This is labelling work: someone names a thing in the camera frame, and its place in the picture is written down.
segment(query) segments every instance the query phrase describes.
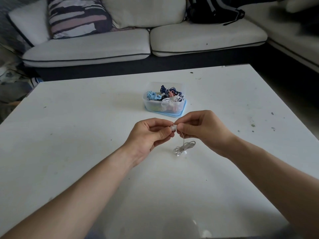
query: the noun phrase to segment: person's right hand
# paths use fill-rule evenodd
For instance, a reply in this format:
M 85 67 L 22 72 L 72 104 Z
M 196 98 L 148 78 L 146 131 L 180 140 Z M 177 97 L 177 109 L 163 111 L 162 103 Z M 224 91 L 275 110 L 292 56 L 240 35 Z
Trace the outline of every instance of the person's right hand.
M 227 157 L 230 143 L 236 137 L 212 111 L 190 112 L 174 124 L 177 124 L 177 133 L 181 137 L 198 138 L 223 157 Z

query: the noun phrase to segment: table surface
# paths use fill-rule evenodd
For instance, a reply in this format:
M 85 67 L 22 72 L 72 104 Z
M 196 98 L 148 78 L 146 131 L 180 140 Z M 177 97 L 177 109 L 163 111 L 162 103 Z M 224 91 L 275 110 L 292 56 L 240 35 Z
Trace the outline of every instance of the table surface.
M 150 81 L 185 84 L 184 114 L 213 110 L 319 178 L 319 141 L 250 65 L 45 82 L 0 125 L 0 235 L 122 145 L 137 121 L 176 120 L 144 110 Z M 287 224 L 231 162 L 201 141 L 176 157 L 181 144 L 176 136 L 155 148 L 125 178 L 96 223 L 107 238 L 244 237 Z

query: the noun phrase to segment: plastic container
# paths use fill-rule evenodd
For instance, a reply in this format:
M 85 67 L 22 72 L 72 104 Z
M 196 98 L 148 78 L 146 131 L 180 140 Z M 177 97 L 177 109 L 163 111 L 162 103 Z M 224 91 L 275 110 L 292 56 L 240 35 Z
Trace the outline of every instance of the plastic container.
M 146 93 L 150 90 L 153 92 L 159 92 L 162 85 L 164 85 L 166 89 L 175 87 L 177 91 L 182 92 L 182 94 L 185 96 L 185 100 L 181 102 L 163 102 L 163 101 L 148 100 L 146 97 Z M 145 108 L 149 111 L 181 114 L 181 112 L 184 109 L 184 104 L 187 98 L 186 88 L 185 88 L 185 85 L 180 83 L 150 82 L 149 84 L 147 84 L 146 89 L 143 92 L 142 98 L 145 104 Z

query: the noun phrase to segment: black backpack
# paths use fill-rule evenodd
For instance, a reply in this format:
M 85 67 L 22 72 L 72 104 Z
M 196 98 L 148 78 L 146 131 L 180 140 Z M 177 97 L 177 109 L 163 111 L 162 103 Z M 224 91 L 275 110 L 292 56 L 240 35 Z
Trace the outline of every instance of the black backpack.
M 245 12 L 225 5 L 221 0 L 189 0 L 187 17 L 196 24 L 231 24 L 245 16 Z

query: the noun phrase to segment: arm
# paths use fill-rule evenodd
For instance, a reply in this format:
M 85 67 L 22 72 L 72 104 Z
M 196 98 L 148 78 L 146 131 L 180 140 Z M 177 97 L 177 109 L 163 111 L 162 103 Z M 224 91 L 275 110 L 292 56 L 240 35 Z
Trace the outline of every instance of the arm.
M 175 124 L 177 133 L 232 161 L 298 232 L 319 237 L 319 180 L 235 136 L 212 111 L 190 112 Z
M 174 136 L 171 125 L 155 118 L 138 122 L 122 147 L 2 238 L 84 238 L 130 169 Z

